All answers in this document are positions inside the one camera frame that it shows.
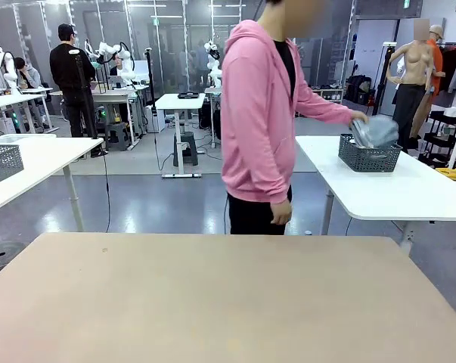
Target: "white wall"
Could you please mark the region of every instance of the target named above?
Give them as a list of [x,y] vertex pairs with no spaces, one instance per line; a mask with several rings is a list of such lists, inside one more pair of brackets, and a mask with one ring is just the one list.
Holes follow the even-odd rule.
[[456,0],[423,0],[421,18],[444,17],[445,41],[456,42]]
[[365,74],[372,78],[372,87],[379,83],[384,55],[382,44],[394,39],[396,20],[360,20],[355,44],[355,62],[358,64],[356,74]]

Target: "black trousers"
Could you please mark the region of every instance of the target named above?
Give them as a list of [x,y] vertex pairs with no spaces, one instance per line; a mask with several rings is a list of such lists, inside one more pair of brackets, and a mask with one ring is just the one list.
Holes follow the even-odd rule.
[[[81,117],[81,115],[83,115],[83,118],[85,119],[86,133],[90,138],[96,138],[97,129],[95,128],[95,109],[93,105],[92,91],[88,89],[85,97],[81,89],[63,90],[63,99],[67,108],[68,119],[70,121],[71,137],[83,137]],[[88,121],[88,115],[91,117],[93,129]],[[97,152],[99,150],[100,147],[98,146],[93,149],[92,152]]]
[[[291,202],[291,186],[288,189]],[[270,203],[247,202],[228,194],[231,234],[272,234],[283,235],[286,225],[273,225]]]
[[402,147],[402,151],[405,153],[408,152],[412,120],[425,93],[426,89],[423,85],[400,85],[397,90],[396,110],[393,119],[399,125],[398,145]]

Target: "man in black jacket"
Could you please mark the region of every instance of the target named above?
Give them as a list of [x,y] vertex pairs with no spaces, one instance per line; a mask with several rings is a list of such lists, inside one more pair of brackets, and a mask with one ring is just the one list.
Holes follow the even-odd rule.
[[[49,65],[54,82],[63,92],[63,99],[67,107],[68,118],[70,119],[71,136],[81,138],[83,127],[80,114],[85,119],[86,131],[90,138],[97,136],[95,128],[95,112],[93,105],[90,81],[95,78],[95,69],[90,63],[88,56],[82,49],[73,46],[75,43],[75,30],[72,25],[61,24],[58,27],[58,37],[61,44],[49,54]],[[82,59],[83,72],[87,85],[86,95],[82,90],[82,83],[76,65],[76,56]],[[91,156],[99,157],[104,155],[100,146],[92,149]]]

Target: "white table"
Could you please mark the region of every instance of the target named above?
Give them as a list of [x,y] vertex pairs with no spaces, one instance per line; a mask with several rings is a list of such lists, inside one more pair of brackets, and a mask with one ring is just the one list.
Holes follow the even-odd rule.
[[33,123],[33,118],[31,117],[31,113],[29,111],[28,107],[28,101],[35,100],[38,98],[41,98],[41,95],[2,95],[0,96],[0,109],[2,112],[2,117],[6,119],[6,107],[7,106],[14,106],[15,104],[21,104],[24,109],[24,113],[26,114],[26,118],[29,123],[29,131],[32,134],[36,133],[36,130],[34,129],[34,123]]
[[383,237],[48,233],[0,272],[0,363],[456,363]]
[[41,95],[41,100],[43,103],[43,107],[45,108],[45,114],[46,114],[46,119],[48,121],[49,125],[49,130],[45,130],[45,133],[53,132],[59,129],[59,127],[53,128],[53,125],[51,124],[51,119],[49,118],[49,111],[48,108],[46,107],[46,92],[52,91],[52,88],[43,88],[43,87],[38,87],[38,88],[26,88],[26,89],[21,89],[20,92],[23,94],[31,94],[31,95]]
[[328,233],[334,196],[353,218],[405,221],[401,248],[406,253],[417,222],[456,221],[456,183],[413,157],[401,153],[392,173],[354,172],[338,157],[339,136],[297,136],[296,141],[328,185],[321,234]]
[[179,122],[179,111],[183,110],[185,122],[188,123],[188,110],[199,110],[203,106],[204,93],[200,93],[198,98],[179,99],[177,93],[167,93],[155,103],[158,110],[173,110],[175,120],[175,138],[177,139],[177,159],[179,164],[179,174],[163,175],[164,178],[197,178],[200,174],[184,174],[184,158],[182,156],[181,126]]
[[[105,89],[100,92],[100,86],[97,87],[92,91],[93,101],[96,104],[127,104],[127,115],[129,119],[129,128],[130,128],[130,138],[131,138],[131,145],[127,150],[133,149],[138,142],[140,141],[138,138],[135,137],[134,128],[132,125],[132,114],[130,112],[129,107],[129,100],[133,98],[138,98],[138,92],[143,91],[144,89],[148,88],[148,85],[136,85],[135,89],[133,88],[115,88],[115,89]],[[62,91],[56,91],[50,93],[51,96],[63,96]],[[142,133],[141,127],[141,119],[137,120],[137,124],[139,127],[138,132]]]
[[70,163],[103,142],[102,138],[51,138],[50,135],[25,137],[9,144],[18,144],[24,170],[0,181],[0,208],[63,169],[70,192],[71,206],[78,231],[84,231],[78,196],[70,171]]
[[212,109],[212,96],[213,95],[220,95],[222,93],[221,87],[208,87],[204,90],[206,95],[209,95],[209,106],[211,109],[211,148],[214,149],[216,147],[216,140],[214,135],[214,111]]

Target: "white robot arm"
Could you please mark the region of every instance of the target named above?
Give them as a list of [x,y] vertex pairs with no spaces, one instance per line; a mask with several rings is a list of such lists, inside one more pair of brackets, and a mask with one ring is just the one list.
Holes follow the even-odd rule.
[[93,51],[90,42],[85,40],[85,52],[91,59],[96,59],[99,64],[105,63],[105,58],[110,54],[117,54],[122,60],[122,69],[119,71],[118,75],[123,78],[126,84],[131,85],[132,79],[135,78],[135,72],[133,70],[132,56],[127,50],[126,46],[123,43],[115,44],[113,47],[109,46],[105,42],[100,42],[97,51]]
[[207,67],[211,70],[209,75],[211,76],[211,79],[214,82],[214,87],[220,88],[222,71],[219,69],[220,55],[218,51],[218,46],[214,44],[212,40],[210,40],[204,45],[204,48],[206,49],[206,52],[209,54],[207,56],[207,59],[209,60]]
[[17,89],[17,74],[16,68],[14,67],[14,58],[13,55],[7,51],[4,53],[0,47],[0,73],[1,67],[4,64],[6,73],[4,74],[4,79],[8,83],[9,88],[11,89],[11,94],[19,93]]

